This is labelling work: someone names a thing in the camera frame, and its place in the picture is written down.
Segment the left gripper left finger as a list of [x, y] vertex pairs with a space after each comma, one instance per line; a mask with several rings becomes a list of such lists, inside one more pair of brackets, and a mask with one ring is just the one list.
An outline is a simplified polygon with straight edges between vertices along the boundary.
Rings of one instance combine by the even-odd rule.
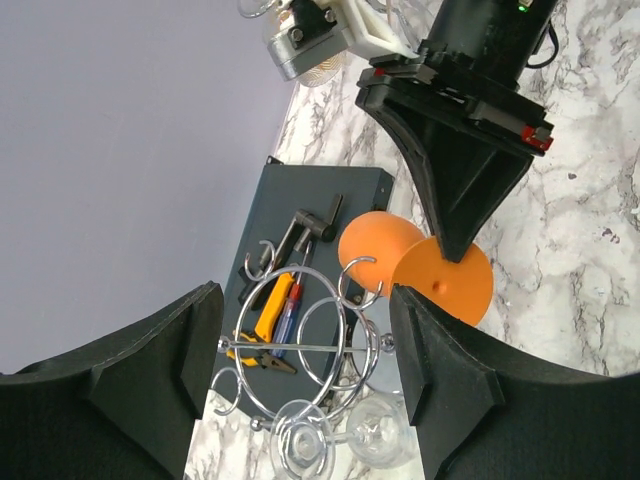
[[224, 299], [208, 282], [84, 346], [1, 377], [4, 479], [180, 479]]

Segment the clear stemmed glass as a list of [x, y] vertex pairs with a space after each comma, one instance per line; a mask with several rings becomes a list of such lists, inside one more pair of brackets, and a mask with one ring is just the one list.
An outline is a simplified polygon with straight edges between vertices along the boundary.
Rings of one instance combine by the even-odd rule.
[[278, 479], [328, 479], [337, 448], [345, 445], [368, 467], [393, 469], [418, 454], [415, 429], [398, 395], [374, 394], [351, 411], [346, 429], [335, 432], [328, 416], [306, 400], [293, 400], [270, 428], [270, 459]]

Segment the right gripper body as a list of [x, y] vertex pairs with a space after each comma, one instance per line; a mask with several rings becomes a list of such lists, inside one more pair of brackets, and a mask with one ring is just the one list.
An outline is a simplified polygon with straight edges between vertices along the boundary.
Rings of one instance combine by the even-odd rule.
[[445, 1], [415, 57], [370, 62], [367, 86], [389, 87], [420, 117], [496, 148], [544, 155], [553, 126], [518, 80], [551, 30], [553, 1]]

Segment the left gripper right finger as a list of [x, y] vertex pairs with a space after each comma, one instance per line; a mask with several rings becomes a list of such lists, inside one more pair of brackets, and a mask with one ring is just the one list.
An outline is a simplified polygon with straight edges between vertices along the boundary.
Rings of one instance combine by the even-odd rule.
[[635, 479], [639, 377], [561, 366], [395, 286], [390, 319], [428, 479]]

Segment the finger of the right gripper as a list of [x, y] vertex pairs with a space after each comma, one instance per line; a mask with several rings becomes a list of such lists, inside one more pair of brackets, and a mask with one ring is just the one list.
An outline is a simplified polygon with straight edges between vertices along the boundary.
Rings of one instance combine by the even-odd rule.
[[356, 105], [400, 150], [442, 256], [460, 262], [533, 156], [479, 132], [459, 104], [416, 85], [370, 79], [358, 87]]

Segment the orange plastic goblet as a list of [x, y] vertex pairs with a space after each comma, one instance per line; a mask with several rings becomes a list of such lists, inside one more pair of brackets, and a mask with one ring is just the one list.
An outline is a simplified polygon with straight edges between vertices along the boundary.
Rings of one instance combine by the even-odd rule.
[[388, 297], [396, 284], [412, 287], [471, 326], [481, 322], [492, 300], [492, 267], [477, 245], [460, 262], [448, 261], [435, 237], [388, 212], [353, 219], [340, 235], [338, 257], [347, 275], [366, 290]]

